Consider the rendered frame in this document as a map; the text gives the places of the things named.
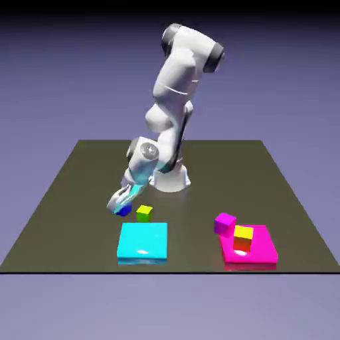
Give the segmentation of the large pink box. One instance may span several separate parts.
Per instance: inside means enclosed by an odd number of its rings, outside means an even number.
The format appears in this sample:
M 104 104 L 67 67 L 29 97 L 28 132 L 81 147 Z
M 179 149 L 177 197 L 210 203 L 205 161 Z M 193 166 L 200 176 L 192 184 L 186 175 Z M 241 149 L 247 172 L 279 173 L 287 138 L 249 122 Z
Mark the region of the large pink box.
M 233 250 L 234 228 L 227 235 L 219 235 L 225 270 L 275 270 L 278 253 L 266 225 L 241 225 L 254 229 L 250 252 Z

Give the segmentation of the small magenta cube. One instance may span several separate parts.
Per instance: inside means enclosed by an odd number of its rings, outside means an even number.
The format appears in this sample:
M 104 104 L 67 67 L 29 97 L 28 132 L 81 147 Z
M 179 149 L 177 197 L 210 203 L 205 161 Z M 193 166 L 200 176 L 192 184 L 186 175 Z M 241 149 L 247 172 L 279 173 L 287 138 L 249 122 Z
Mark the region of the small magenta cube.
M 214 233 L 227 235 L 236 225 L 236 217 L 225 212 L 220 213 L 214 220 Z

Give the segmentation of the large cyan box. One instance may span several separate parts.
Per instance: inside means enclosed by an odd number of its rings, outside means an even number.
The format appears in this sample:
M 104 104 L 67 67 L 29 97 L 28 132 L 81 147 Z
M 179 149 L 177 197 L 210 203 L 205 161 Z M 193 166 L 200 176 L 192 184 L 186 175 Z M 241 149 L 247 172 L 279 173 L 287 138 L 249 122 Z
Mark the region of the large cyan box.
M 167 223 L 123 223 L 116 254 L 119 265 L 166 263 Z

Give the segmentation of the small green cube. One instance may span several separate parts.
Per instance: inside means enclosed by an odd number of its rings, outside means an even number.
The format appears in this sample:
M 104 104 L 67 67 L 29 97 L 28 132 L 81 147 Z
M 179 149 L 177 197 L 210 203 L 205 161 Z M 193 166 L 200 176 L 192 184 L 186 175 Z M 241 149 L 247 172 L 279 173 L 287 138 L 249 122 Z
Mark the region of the small green cube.
M 140 205 L 136 210 L 136 219 L 138 222 L 150 222 L 153 207 Z

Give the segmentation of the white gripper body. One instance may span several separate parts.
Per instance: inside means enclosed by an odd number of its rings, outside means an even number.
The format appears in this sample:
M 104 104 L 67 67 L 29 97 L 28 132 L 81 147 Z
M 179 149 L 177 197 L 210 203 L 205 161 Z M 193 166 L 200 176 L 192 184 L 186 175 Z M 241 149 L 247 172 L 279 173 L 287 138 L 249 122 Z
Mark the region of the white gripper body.
M 130 204 L 143 190 L 143 185 L 127 184 L 116 191 L 108 201 L 106 208 L 114 214 L 119 213 L 126 205 Z

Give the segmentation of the small orange cube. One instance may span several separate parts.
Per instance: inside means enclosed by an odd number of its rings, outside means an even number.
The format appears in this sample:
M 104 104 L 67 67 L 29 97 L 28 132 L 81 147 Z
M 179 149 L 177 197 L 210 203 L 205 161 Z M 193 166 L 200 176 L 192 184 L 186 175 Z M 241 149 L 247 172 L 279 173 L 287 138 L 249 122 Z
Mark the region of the small orange cube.
M 250 252 L 254 229 L 249 226 L 236 225 L 233 236 L 233 250 Z

